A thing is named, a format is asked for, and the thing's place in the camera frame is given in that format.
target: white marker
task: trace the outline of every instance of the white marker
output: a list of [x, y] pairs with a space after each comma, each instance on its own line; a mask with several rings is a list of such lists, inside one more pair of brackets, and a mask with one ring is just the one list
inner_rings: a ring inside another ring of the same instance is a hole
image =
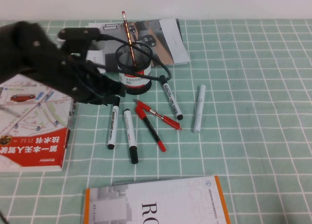
[[119, 103], [120, 96], [116, 96], [115, 102], [113, 104], [111, 126], [109, 127], [109, 135], [107, 143], [108, 149], [114, 149], [116, 144]]
[[124, 115], [125, 115], [125, 121], [126, 121], [127, 137], [128, 137], [128, 143], [129, 143], [131, 162], [132, 164], [136, 164], [138, 163], [137, 141], [135, 137], [135, 130], [133, 128], [132, 116], [131, 116], [130, 110], [125, 109]]
[[204, 102], [205, 102], [205, 91], [206, 91], [206, 86], [201, 85], [200, 90], [199, 90], [199, 95], [198, 95], [196, 118], [195, 118], [195, 124], [194, 124], [194, 133], [196, 134], [200, 132], [201, 117], [203, 115], [203, 108], [204, 108]]
[[178, 120], [182, 120], [183, 119], [183, 114], [182, 114], [182, 112], [180, 110], [180, 107], [177, 105], [175, 96], [173, 95], [173, 93], [172, 93], [172, 91], [171, 91], [171, 89], [169, 87], [169, 84], [167, 83], [167, 80], [166, 80], [165, 76], [161, 75], [160, 79], [161, 79], [162, 87], [166, 91], [167, 96], [169, 98], [169, 101], [171, 103], [171, 107], [172, 107], [172, 109], [175, 112], [176, 118]]

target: book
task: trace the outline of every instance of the book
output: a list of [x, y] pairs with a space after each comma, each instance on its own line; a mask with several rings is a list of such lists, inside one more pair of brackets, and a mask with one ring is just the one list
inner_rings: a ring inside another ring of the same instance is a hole
[[22, 75], [0, 84], [0, 171], [61, 170], [74, 107]]
[[[108, 34], [128, 41], [124, 23], [89, 23], [88, 27], [100, 29], [102, 34]], [[132, 42], [148, 45], [153, 55], [165, 64], [185, 64], [190, 57], [183, 45], [179, 21], [177, 19], [157, 19], [128, 23]], [[122, 43], [114, 40], [100, 41], [88, 51], [87, 60], [117, 69], [115, 52]]]
[[218, 176], [86, 190], [84, 224], [230, 224]]

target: black mesh pencil holder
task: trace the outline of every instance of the black mesh pencil holder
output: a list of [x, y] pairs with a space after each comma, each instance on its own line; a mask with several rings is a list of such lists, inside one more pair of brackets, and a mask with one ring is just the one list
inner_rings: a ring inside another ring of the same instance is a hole
[[[132, 72], [140, 75], [151, 75], [151, 61], [153, 57], [153, 51], [147, 45], [140, 42], [133, 42], [133, 53], [135, 58], [135, 64], [132, 60], [131, 50], [128, 45], [120, 46], [116, 53], [115, 58], [118, 64], [118, 68], [123, 71]], [[150, 56], [146, 56], [136, 49], [136, 47], [142, 49]], [[119, 73], [119, 79], [121, 83], [126, 85], [127, 93], [132, 95], [138, 95], [147, 92], [152, 81], [137, 77], [135, 75], [127, 75]]]

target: pencil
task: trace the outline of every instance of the pencil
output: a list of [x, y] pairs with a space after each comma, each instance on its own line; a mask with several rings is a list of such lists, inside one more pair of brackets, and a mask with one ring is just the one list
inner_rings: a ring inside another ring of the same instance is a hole
[[[130, 38], [130, 32], [129, 32], [129, 28], [128, 28], [128, 22], [127, 22], [127, 19], [126, 19], [126, 14], [125, 14], [124, 11], [122, 11], [121, 13], [122, 13], [122, 18], [123, 18], [123, 23], [125, 24], [125, 30], [126, 30], [126, 34], [127, 34], [127, 38], [128, 38], [129, 44], [132, 44], [131, 43], [131, 38]], [[130, 53], [131, 53], [132, 62], [133, 62], [133, 65], [135, 66], [136, 65], [135, 54], [133, 52], [133, 48], [131, 46], [129, 46], [129, 47], [130, 47]]]

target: white wall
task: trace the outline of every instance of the white wall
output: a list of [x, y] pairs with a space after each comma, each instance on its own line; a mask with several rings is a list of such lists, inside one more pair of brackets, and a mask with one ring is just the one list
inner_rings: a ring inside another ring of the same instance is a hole
[[0, 19], [312, 18], [311, 0], [0, 0]]

